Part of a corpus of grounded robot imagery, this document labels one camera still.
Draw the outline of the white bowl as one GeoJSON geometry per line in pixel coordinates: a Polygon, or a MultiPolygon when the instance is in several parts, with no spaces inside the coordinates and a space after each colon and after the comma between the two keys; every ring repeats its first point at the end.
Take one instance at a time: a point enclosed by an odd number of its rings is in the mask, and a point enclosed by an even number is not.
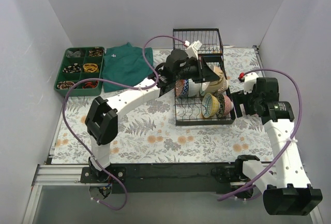
{"type": "Polygon", "coordinates": [[[200,92],[202,84],[195,83],[195,82],[193,82],[192,79],[189,79],[188,82],[189,82],[188,97],[194,97],[200,92]]]}

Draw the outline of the cream bowl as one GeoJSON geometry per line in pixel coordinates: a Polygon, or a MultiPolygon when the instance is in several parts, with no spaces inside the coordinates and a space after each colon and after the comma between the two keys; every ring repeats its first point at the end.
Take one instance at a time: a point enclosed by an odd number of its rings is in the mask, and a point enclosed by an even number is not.
{"type": "Polygon", "coordinates": [[[202,83],[202,91],[206,93],[214,93],[214,92],[225,92],[229,88],[229,83],[225,78],[225,75],[220,67],[216,65],[210,66],[210,69],[218,76],[218,80],[211,82],[202,83]]]}

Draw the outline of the orange geometric patterned bowl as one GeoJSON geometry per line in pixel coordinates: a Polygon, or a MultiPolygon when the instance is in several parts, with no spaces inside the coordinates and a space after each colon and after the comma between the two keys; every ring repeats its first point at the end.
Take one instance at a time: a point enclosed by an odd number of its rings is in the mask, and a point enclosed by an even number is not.
{"type": "Polygon", "coordinates": [[[186,93],[185,80],[180,79],[175,83],[175,95],[176,97],[183,96],[186,93]]]}

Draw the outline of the blue zigzag patterned bowl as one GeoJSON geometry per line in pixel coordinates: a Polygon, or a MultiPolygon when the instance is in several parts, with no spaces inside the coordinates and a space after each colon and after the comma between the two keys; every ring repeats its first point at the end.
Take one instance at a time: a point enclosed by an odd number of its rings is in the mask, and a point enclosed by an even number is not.
{"type": "Polygon", "coordinates": [[[186,97],[188,95],[188,92],[189,92],[189,80],[184,79],[183,80],[183,90],[182,90],[181,96],[186,97]]]}

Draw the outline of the black leaf patterned bowl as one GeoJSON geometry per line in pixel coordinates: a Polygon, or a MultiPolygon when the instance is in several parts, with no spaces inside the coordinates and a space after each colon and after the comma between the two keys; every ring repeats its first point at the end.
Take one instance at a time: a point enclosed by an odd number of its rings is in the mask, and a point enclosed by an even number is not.
{"type": "Polygon", "coordinates": [[[231,99],[222,94],[222,93],[216,93],[215,97],[218,99],[220,107],[218,112],[216,113],[216,116],[218,118],[226,117],[230,114],[230,112],[233,110],[233,103],[231,99]]]}

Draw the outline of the yellow sun patterned bowl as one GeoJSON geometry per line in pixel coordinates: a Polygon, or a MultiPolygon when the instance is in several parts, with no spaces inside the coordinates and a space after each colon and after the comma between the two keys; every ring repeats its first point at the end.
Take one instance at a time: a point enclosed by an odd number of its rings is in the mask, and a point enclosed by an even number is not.
{"type": "Polygon", "coordinates": [[[220,109],[219,100],[211,93],[206,93],[202,100],[201,109],[204,118],[212,117],[220,109]]]}

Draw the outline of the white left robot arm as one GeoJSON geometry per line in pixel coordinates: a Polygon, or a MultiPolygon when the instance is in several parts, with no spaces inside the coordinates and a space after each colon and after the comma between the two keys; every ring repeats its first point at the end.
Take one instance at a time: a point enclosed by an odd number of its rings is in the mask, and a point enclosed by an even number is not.
{"type": "Polygon", "coordinates": [[[204,83],[220,78],[197,52],[178,49],[173,50],[166,61],[155,70],[155,73],[150,74],[132,89],[107,99],[97,97],[93,100],[85,124],[92,145],[88,164],[96,181],[103,183],[109,179],[110,143],[116,138],[118,122],[124,115],[150,100],[165,95],[180,79],[204,83]]]}

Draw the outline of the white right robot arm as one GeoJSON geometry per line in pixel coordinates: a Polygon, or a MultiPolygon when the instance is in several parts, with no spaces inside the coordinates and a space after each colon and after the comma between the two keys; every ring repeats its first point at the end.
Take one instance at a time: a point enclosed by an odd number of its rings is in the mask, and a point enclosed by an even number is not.
{"type": "Polygon", "coordinates": [[[291,138],[295,121],[292,106],[279,100],[276,78],[259,77],[255,72],[244,76],[244,89],[232,95],[238,117],[258,115],[266,131],[275,159],[276,175],[263,173],[255,156],[238,158],[234,175],[239,181],[255,180],[270,215],[308,215],[323,199],[320,189],[313,188],[299,155],[297,141],[291,138]]]}

